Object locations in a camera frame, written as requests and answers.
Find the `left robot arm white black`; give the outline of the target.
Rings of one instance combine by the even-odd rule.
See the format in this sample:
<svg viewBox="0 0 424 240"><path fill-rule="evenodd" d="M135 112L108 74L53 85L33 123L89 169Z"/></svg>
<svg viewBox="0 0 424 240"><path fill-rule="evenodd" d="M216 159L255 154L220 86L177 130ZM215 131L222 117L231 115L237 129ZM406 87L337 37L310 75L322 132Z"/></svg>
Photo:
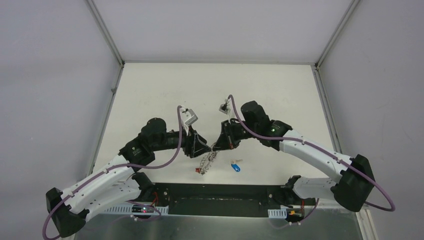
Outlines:
<svg viewBox="0 0 424 240"><path fill-rule="evenodd" d="M207 140L188 123L179 121L177 131L167 131L166 122L152 118L141 128L140 133L118 151L112 160L83 180L59 189L51 188L45 194L48 212L42 228L45 240L47 226L53 222L59 238L67 238L80 231L86 223L100 212L122 202L138 199L147 202L153 195L153 184L140 170L154 170L150 164L155 153L175 150L171 159L157 166L168 166L180 152L196 158L211 151Z"/></svg>

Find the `metal disc with key rings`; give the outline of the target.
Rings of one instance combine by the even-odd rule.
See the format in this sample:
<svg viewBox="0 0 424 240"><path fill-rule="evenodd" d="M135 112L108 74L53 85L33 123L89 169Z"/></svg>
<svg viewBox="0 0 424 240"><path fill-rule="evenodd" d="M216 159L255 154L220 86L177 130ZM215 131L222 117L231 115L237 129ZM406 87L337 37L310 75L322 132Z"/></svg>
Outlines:
<svg viewBox="0 0 424 240"><path fill-rule="evenodd" d="M212 163L215 161L218 155L218 150L214 150L214 147L217 143L214 142L211 145L211 152L209 152L207 155L203 156L202 160L199 163L200 168L200 175L205 175L208 170L211 168Z"/></svg>

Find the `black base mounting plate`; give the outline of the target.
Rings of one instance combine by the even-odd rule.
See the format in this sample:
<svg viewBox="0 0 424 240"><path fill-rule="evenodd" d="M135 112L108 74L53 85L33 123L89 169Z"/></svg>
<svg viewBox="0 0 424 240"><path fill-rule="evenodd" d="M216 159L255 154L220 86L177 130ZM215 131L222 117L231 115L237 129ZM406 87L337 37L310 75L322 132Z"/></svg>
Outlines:
<svg viewBox="0 0 424 240"><path fill-rule="evenodd" d="M280 207L312 207L282 185L156 183L134 199L167 207L169 215L267 218Z"/></svg>

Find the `blue key tag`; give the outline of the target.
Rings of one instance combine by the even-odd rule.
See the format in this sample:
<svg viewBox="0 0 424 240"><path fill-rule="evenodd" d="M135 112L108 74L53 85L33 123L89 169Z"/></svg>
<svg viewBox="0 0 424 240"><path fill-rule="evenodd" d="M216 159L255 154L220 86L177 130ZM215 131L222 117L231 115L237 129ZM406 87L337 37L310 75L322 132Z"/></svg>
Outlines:
<svg viewBox="0 0 424 240"><path fill-rule="evenodd" d="M233 168L233 170L235 171L235 172L240 172L241 171L241 168L237 165L237 164L235 164L235 163L232 163L231 164L231 167Z"/></svg>

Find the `aluminium frame rail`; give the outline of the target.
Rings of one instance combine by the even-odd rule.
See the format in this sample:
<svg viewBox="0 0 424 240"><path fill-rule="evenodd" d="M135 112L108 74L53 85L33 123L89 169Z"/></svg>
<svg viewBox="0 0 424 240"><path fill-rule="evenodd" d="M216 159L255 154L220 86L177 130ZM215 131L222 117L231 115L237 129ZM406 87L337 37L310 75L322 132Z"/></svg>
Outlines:
<svg viewBox="0 0 424 240"><path fill-rule="evenodd" d="M236 208L252 212L280 206L292 208L303 202L312 206L318 199L334 200L345 209L358 212L372 189L371 184L363 181L313 183L311 178L296 175L282 186L149 183L139 194L126 196L124 200L153 201L160 207L168 206L172 214L190 209L204 211L206 207L213 211Z"/></svg>

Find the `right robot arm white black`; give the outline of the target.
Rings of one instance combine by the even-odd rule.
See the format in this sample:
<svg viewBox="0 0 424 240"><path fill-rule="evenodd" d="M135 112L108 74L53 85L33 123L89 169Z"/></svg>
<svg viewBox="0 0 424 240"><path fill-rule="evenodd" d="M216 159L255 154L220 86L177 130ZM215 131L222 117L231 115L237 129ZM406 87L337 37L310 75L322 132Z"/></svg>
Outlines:
<svg viewBox="0 0 424 240"><path fill-rule="evenodd" d="M360 154L350 157L331 151L307 139L290 125L271 120L256 101L242 105L239 120L230 99L219 106L228 115L221 122L220 135L213 151L236 149L242 140L256 139L263 146L292 155L320 170L325 178L294 175L273 194L274 201L291 207L306 199L336 201L351 212L358 212L374 188L374 175L368 159Z"/></svg>

